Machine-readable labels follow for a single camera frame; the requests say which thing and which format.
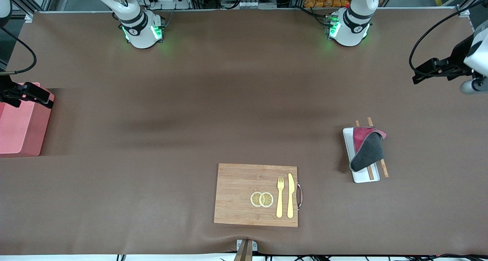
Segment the wooden chopstick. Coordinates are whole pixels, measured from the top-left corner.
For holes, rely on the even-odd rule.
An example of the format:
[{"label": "wooden chopstick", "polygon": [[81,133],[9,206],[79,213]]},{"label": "wooden chopstick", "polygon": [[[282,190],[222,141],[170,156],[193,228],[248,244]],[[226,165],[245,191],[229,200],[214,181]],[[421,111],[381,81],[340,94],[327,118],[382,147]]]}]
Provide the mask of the wooden chopstick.
[{"label": "wooden chopstick", "polygon": [[[371,117],[368,117],[368,125],[369,125],[370,127],[372,127],[372,126],[373,126],[373,121],[371,120]],[[381,159],[381,160],[380,160],[380,163],[381,163],[381,168],[383,169],[383,175],[385,176],[385,178],[390,177],[390,176],[388,175],[388,171],[387,171],[387,165],[385,164],[385,160],[384,160],[384,159]]]},{"label": "wooden chopstick", "polygon": [[[356,123],[356,127],[359,127],[359,121],[356,120],[355,123]],[[371,166],[368,166],[368,175],[370,180],[374,180],[373,170],[371,169]]]}]

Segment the cutting board handle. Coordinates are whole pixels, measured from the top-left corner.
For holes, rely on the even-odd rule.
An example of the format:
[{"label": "cutting board handle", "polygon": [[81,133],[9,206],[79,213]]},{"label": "cutting board handle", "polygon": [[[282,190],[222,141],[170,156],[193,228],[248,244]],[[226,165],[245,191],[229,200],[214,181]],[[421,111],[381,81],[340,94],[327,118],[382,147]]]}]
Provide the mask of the cutting board handle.
[{"label": "cutting board handle", "polygon": [[300,207],[302,206],[302,203],[303,203],[303,190],[302,190],[302,186],[300,186],[300,183],[297,182],[297,188],[300,189],[300,204],[298,204],[298,211],[300,210]]}]

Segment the rectangular white tray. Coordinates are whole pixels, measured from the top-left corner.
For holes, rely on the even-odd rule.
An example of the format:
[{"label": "rectangular white tray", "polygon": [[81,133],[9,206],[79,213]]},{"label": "rectangular white tray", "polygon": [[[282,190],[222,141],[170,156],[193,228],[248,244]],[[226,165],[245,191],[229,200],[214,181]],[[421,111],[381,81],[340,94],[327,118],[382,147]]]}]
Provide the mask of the rectangular white tray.
[{"label": "rectangular white tray", "polygon": [[[352,131],[354,128],[345,128],[342,129],[342,133],[344,135],[345,141],[345,148],[347,149],[347,156],[349,157],[349,163],[354,158],[356,153],[354,152],[354,140],[352,138]],[[373,180],[369,179],[368,168],[364,168],[358,172],[352,172],[352,178],[354,179],[355,183],[364,183],[364,182],[373,182],[373,181],[380,181],[380,174],[378,173],[378,167],[376,163],[371,165],[371,170],[373,171]]]}]

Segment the green led light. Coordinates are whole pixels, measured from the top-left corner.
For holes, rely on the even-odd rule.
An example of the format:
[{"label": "green led light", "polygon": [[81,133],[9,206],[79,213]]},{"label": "green led light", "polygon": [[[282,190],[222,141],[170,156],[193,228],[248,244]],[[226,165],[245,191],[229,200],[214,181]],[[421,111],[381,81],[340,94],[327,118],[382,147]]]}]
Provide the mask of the green led light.
[{"label": "green led light", "polygon": [[368,34],[368,29],[369,29],[369,24],[366,26],[366,28],[364,29],[364,34],[363,34],[363,38],[366,37],[366,35]]},{"label": "green led light", "polygon": [[337,32],[339,31],[339,28],[340,28],[340,22],[337,22],[332,28],[331,28],[331,34],[330,36],[331,37],[336,37],[337,36]]},{"label": "green led light", "polygon": [[124,31],[125,38],[127,39],[127,41],[129,41],[129,36],[127,35],[127,31],[125,31],[124,27],[122,27],[122,30]]},{"label": "green led light", "polygon": [[156,39],[161,39],[161,29],[160,28],[151,26],[151,30],[152,30],[154,37]]}]

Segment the folded cloth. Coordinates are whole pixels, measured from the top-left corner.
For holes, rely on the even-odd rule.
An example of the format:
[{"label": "folded cloth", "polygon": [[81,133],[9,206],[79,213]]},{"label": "folded cloth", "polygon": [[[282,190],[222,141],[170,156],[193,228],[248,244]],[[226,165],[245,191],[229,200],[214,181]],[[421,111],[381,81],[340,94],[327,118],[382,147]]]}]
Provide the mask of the folded cloth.
[{"label": "folded cloth", "polygon": [[375,127],[356,127],[353,129],[354,152],[349,168],[358,172],[385,158],[382,142],[387,134]]}]

